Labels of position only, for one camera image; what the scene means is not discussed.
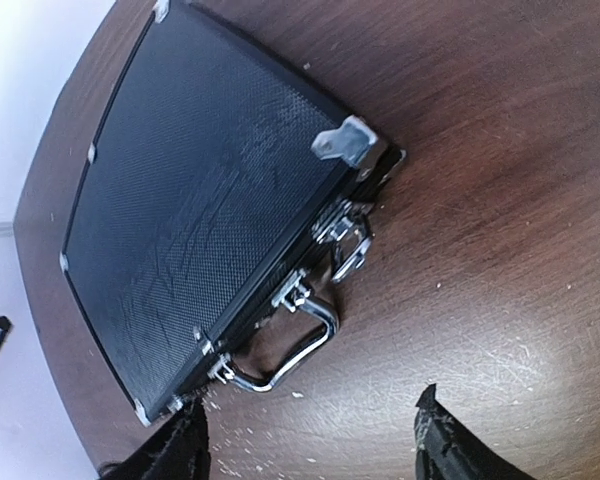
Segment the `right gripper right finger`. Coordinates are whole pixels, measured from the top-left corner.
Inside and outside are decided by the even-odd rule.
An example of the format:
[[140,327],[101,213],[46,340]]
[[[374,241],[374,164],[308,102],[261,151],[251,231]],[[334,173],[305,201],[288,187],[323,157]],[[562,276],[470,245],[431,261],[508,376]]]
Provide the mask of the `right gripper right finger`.
[[416,408],[416,479],[533,480],[531,475],[497,455],[439,403],[436,384],[426,387]]

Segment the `black poker chip case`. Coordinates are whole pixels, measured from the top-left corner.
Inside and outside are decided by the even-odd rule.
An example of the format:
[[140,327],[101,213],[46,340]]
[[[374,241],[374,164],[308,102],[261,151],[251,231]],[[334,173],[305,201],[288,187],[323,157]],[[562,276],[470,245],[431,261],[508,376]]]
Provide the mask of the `black poker chip case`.
[[211,11],[158,1],[77,188],[62,272],[144,424],[217,380],[267,393],[337,333],[309,275],[365,262],[406,152]]

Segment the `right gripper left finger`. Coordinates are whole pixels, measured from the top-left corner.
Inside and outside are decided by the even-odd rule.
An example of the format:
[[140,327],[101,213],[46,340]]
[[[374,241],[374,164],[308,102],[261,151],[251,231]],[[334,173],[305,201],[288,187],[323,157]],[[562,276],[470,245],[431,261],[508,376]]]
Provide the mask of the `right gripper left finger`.
[[188,402],[122,462],[100,466],[99,479],[209,479],[206,411],[201,399]]

